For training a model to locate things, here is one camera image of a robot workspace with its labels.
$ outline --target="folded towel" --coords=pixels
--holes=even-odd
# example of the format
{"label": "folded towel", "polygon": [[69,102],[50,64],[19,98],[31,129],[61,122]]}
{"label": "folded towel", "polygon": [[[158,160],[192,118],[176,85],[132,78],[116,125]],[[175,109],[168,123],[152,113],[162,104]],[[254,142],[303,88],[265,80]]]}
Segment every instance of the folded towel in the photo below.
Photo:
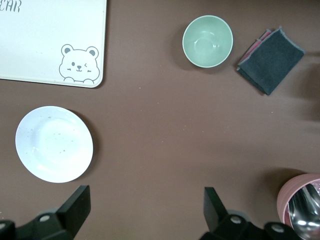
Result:
{"label": "folded towel", "polygon": [[243,55],[237,71],[262,93],[270,95],[304,54],[281,27],[274,32],[267,30]]}

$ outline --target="white plate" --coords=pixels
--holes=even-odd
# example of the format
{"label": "white plate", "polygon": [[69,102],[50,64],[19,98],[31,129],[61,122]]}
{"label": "white plate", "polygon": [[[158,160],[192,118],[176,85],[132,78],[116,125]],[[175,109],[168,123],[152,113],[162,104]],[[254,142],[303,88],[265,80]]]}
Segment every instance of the white plate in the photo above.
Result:
{"label": "white plate", "polygon": [[81,176],[94,151],[84,122],[58,106],[43,106],[29,112],[17,128],[15,147],[32,174],[52,183],[65,183]]}

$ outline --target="silver utensil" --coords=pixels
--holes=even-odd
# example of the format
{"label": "silver utensil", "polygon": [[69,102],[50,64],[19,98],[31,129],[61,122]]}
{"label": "silver utensil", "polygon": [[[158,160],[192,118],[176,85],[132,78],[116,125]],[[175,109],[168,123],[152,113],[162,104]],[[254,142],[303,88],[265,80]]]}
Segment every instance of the silver utensil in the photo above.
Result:
{"label": "silver utensil", "polygon": [[304,240],[320,239],[320,195],[312,184],[302,187],[289,201],[293,230]]}

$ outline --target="green bowl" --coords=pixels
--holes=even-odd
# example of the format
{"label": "green bowl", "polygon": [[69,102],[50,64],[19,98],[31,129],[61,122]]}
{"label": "green bowl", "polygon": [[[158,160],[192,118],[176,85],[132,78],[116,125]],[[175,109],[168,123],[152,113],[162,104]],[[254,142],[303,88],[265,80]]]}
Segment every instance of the green bowl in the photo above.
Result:
{"label": "green bowl", "polygon": [[185,29],[182,47],[191,63],[201,68],[212,68],[227,59],[234,38],[229,25],[220,17],[200,16]]}

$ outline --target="bear cartoon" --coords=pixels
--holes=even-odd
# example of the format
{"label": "bear cartoon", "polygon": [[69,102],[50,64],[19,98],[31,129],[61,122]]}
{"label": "bear cartoon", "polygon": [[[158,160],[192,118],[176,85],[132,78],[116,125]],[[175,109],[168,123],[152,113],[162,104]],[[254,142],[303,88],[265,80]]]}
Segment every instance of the bear cartoon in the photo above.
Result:
{"label": "bear cartoon", "polygon": [[85,81],[94,82],[100,75],[97,66],[98,50],[90,46],[87,50],[74,49],[66,44],[61,48],[63,54],[59,72],[64,81],[74,81],[84,83]]}

